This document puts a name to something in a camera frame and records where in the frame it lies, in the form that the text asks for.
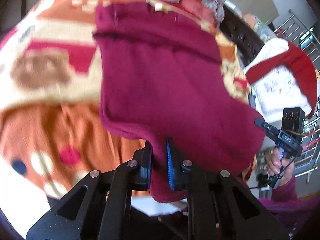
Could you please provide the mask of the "right forearm magenta sleeve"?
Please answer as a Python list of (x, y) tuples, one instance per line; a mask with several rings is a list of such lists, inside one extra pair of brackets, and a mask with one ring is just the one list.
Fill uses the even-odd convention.
[(296, 178), (272, 190), (270, 199), (260, 198), (264, 207), (294, 236), (319, 205), (319, 196), (301, 200), (296, 193)]

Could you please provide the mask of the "person's right hand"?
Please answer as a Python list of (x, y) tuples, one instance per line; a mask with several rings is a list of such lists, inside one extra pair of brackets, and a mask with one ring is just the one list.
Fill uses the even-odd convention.
[(280, 169), (282, 167), (287, 167), (284, 171), (282, 178), (279, 181), (278, 186), (284, 186), (293, 177), (293, 171), (295, 168), (295, 163), (290, 159), (282, 158), (279, 159), (280, 152), (277, 147), (274, 147), (271, 151), (271, 155), (267, 158), (267, 172), (270, 176), (275, 176), (280, 174)]

